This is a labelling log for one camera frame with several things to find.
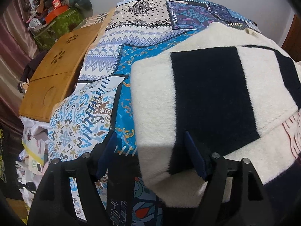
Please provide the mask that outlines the brown wooden door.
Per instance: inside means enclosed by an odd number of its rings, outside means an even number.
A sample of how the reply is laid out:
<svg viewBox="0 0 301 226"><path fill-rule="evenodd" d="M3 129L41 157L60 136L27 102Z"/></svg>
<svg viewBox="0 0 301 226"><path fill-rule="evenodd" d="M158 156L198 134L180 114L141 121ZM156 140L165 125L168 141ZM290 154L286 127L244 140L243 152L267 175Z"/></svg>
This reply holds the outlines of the brown wooden door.
<svg viewBox="0 0 301 226"><path fill-rule="evenodd" d="M282 45L291 58L299 62L301 60L301 23L298 15L294 15L288 35Z"/></svg>

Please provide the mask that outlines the green patterned storage bag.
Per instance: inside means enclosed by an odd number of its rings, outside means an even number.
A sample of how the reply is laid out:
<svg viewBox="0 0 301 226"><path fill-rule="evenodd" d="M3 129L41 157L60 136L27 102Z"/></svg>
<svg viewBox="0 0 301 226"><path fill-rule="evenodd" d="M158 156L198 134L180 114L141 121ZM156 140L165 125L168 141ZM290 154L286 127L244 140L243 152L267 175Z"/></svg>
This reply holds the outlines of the green patterned storage bag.
<svg viewBox="0 0 301 226"><path fill-rule="evenodd" d="M83 20L84 17L77 8L69 8L35 31L33 39L40 51L49 50L62 35L74 30Z"/></svg>

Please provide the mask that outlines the blue patchwork bed sheet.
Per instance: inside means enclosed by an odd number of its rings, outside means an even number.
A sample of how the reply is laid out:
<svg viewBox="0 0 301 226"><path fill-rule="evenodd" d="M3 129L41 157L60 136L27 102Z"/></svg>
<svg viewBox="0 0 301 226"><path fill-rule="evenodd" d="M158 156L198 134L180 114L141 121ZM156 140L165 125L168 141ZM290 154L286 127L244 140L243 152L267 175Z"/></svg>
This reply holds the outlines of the blue patchwork bed sheet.
<svg viewBox="0 0 301 226"><path fill-rule="evenodd" d="M138 169L130 94L132 64L220 22L258 30L241 14L206 0L124 0L84 59L75 91L49 121L49 160L91 152L114 131L120 140L96 188L113 225L192 225L192 208L172 209L146 188Z"/></svg>

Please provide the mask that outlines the pile of papers and boxes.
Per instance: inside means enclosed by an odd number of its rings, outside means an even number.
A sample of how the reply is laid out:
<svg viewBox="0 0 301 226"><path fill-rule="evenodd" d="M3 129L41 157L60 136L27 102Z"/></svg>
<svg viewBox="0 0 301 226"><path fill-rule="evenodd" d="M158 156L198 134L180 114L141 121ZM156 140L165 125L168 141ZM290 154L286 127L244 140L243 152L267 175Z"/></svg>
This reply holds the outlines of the pile of papers and boxes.
<svg viewBox="0 0 301 226"><path fill-rule="evenodd" d="M15 162L17 186L27 207L30 207L48 167L49 123L21 117L23 150Z"/></svg>

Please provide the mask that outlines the black and white striped sweater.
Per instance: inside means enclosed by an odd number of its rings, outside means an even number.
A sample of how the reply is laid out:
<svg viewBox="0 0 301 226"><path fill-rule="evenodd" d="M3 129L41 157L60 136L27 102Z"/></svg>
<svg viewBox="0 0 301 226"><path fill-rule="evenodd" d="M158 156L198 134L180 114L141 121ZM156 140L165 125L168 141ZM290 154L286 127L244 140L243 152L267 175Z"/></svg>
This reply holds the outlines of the black and white striped sweater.
<svg viewBox="0 0 301 226"><path fill-rule="evenodd" d="M300 189L300 65L274 41L221 23L136 61L131 96L142 179L168 207L199 205L184 135L199 150L251 159L275 205Z"/></svg>

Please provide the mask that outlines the orange box on bag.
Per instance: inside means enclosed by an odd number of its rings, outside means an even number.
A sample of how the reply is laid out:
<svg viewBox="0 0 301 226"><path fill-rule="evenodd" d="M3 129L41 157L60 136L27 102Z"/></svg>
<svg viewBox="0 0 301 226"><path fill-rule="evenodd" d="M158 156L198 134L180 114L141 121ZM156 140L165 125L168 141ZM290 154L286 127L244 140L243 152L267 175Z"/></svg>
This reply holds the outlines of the orange box on bag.
<svg viewBox="0 0 301 226"><path fill-rule="evenodd" d="M45 22L47 24L49 24L53 19L69 9L68 5L62 5L60 0L53 0L52 5L54 6L54 9L51 10L45 17Z"/></svg>

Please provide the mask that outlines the pink striped curtain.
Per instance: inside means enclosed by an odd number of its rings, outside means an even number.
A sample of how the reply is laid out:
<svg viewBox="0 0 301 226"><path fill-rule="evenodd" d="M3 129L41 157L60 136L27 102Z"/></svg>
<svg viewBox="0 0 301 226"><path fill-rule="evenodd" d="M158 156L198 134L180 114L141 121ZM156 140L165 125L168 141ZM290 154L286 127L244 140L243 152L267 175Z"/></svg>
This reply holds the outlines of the pink striped curtain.
<svg viewBox="0 0 301 226"><path fill-rule="evenodd" d="M20 134L19 107L23 95L17 89L25 66L39 50L26 21L30 0L8 0L1 11L1 124Z"/></svg>

